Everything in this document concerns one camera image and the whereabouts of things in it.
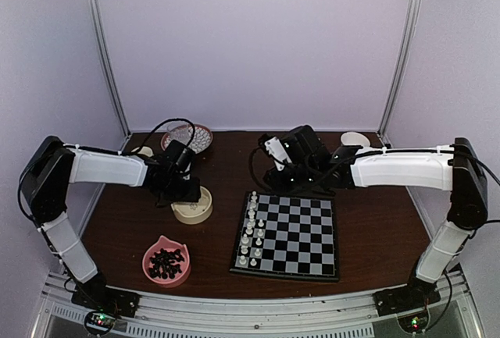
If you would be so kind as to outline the cream cat-ear bowl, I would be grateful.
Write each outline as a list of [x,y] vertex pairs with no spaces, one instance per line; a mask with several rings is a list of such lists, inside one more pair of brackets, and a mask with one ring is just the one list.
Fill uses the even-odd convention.
[[197,202],[175,202],[170,205],[175,218],[186,225],[197,225],[207,220],[213,212],[213,197],[206,187],[200,187],[201,197]]

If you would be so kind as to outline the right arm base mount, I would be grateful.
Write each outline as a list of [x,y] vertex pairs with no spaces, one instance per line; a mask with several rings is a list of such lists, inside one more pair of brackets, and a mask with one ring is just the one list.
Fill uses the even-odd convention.
[[441,295],[436,290],[425,291],[410,286],[384,289],[373,294],[379,316],[400,314],[437,303]]

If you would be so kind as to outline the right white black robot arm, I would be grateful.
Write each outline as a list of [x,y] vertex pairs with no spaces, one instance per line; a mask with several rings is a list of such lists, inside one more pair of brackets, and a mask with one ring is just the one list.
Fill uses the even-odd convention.
[[329,152],[312,127],[304,125],[283,137],[264,134],[258,145],[274,163],[263,180],[276,192],[398,186],[450,193],[444,222],[401,290],[401,302],[408,308],[418,307],[430,296],[451,260],[488,220],[486,168],[463,137],[434,148],[373,148],[342,143],[335,152]]

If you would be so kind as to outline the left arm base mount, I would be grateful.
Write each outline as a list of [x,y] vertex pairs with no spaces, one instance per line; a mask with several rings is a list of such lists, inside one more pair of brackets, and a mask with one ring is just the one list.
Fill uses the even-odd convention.
[[71,297],[73,304],[103,311],[115,317],[133,318],[140,301],[137,293],[105,287],[91,290],[79,288]]

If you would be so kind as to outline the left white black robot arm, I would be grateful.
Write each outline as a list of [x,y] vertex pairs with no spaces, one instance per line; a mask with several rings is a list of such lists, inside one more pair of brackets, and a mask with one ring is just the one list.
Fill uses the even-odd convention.
[[179,141],[148,157],[137,151],[122,153],[66,144],[48,136],[21,172],[17,202],[69,271],[83,299],[94,309],[104,310],[113,301],[112,292],[69,221],[69,186],[104,183],[139,187],[148,190],[157,205],[195,203],[202,192],[199,179],[190,174],[194,156]]

